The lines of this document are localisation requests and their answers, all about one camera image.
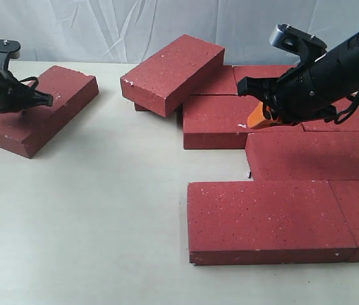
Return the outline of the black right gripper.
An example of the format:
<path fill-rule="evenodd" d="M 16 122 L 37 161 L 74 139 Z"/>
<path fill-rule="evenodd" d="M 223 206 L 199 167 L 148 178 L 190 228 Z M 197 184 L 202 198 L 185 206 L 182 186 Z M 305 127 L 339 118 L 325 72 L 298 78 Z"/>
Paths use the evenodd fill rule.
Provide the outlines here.
<path fill-rule="evenodd" d="M 359 31 L 308 66 L 279 78 L 237 82 L 237 95 L 259 104 L 247 118 L 251 129 L 324 120 L 341 124 L 359 107 Z"/>

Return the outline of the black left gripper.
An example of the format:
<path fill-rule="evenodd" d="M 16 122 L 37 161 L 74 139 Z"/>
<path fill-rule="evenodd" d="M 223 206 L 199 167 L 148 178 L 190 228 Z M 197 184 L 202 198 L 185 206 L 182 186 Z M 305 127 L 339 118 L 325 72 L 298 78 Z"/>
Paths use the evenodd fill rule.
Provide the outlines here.
<path fill-rule="evenodd" d="M 19 112 L 38 106 L 51 107 L 53 96 L 30 90 L 13 76 L 0 72 L 0 113 Z"/>

